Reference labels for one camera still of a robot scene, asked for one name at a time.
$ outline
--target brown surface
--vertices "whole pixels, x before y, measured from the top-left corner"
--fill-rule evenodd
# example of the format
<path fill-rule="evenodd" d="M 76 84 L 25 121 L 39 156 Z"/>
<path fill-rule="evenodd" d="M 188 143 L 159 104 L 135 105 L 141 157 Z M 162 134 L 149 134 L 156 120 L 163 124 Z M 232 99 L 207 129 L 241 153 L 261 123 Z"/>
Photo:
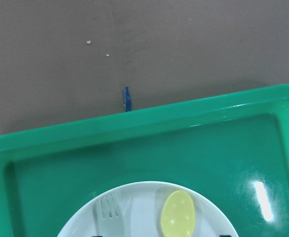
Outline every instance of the brown surface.
<path fill-rule="evenodd" d="M 280 83 L 289 1 L 0 0 L 0 134 Z"/>

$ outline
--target plate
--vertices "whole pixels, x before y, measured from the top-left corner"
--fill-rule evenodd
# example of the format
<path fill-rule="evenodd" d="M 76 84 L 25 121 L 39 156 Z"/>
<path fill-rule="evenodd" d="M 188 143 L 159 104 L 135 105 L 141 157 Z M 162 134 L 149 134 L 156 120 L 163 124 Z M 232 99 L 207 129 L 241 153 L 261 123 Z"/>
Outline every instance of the plate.
<path fill-rule="evenodd" d="M 96 202 L 105 195 L 117 195 L 120 208 L 127 223 L 127 232 L 132 237 L 159 236 L 160 215 L 168 196 L 176 190 L 188 192 L 196 212 L 196 227 L 193 237 L 219 237 L 238 234 L 228 218 L 211 201 L 186 187 L 157 181 L 136 182 L 108 190 L 93 198 L 79 209 L 66 223 L 58 237 L 101 236 L 96 226 Z"/>

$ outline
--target translucent fork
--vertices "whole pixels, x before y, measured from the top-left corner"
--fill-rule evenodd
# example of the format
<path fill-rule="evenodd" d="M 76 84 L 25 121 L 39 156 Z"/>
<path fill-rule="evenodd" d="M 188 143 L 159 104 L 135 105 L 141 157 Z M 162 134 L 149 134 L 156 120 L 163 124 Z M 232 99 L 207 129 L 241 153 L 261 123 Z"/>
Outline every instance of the translucent fork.
<path fill-rule="evenodd" d="M 125 237 L 124 217 L 117 195 L 100 198 L 96 203 L 98 235 L 103 237 Z"/>

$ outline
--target plastic fork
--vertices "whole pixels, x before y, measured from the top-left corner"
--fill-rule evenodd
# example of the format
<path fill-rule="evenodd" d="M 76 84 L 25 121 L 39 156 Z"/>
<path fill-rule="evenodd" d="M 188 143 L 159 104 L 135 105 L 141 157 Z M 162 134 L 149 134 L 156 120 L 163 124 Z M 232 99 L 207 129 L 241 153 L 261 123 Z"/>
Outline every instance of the plastic fork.
<path fill-rule="evenodd" d="M 99 236 L 125 237 L 124 217 L 117 195 L 108 195 L 97 200 L 96 215 Z"/>

